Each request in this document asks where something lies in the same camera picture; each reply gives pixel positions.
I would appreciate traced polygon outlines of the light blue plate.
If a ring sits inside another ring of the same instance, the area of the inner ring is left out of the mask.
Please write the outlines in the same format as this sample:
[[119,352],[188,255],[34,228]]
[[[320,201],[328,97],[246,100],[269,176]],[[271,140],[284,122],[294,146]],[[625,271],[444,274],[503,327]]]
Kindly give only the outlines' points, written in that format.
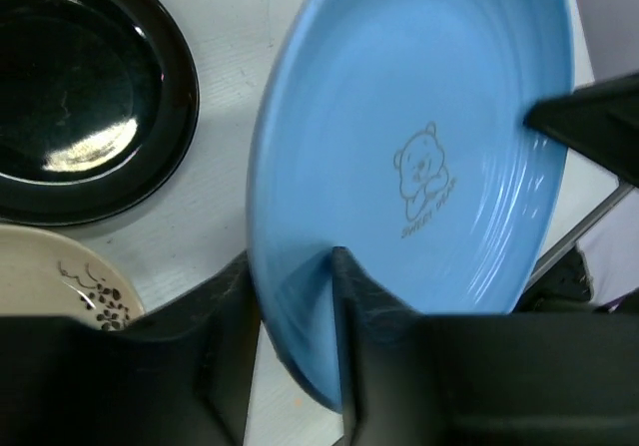
[[330,254],[423,313],[507,313],[567,150],[523,125],[573,88],[567,0],[306,0],[250,154],[251,273],[271,341],[342,407]]

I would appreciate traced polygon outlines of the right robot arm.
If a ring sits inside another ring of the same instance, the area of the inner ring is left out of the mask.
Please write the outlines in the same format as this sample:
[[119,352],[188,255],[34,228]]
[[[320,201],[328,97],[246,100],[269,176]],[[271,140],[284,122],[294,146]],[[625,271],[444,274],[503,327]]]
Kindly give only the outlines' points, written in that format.
[[535,102],[523,118],[540,132],[617,177],[619,186],[537,262],[517,311],[638,313],[637,278],[627,292],[595,297],[595,280],[578,242],[638,193],[638,74],[596,82]]

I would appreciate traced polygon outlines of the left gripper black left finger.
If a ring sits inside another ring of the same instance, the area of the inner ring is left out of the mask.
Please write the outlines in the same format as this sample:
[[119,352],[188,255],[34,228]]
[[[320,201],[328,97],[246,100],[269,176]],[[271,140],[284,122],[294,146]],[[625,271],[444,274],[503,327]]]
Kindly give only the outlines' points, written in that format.
[[119,332],[1,320],[5,445],[240,445],[260,330],[248,260]]

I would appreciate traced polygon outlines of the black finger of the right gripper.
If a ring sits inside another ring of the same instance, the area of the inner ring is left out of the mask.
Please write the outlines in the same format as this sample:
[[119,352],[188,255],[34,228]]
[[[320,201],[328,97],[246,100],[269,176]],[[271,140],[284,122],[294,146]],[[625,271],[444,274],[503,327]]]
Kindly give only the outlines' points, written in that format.
[[632,73],[536,102],[523,124],[565,145],[636,187],[638,74]]

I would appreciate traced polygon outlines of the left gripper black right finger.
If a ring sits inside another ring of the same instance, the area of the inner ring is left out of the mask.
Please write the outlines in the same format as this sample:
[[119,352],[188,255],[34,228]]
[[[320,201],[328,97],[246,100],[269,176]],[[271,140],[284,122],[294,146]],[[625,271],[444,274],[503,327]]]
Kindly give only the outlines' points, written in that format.
[[636,315],[422,315],[331,270],[344,444],[637,443]]

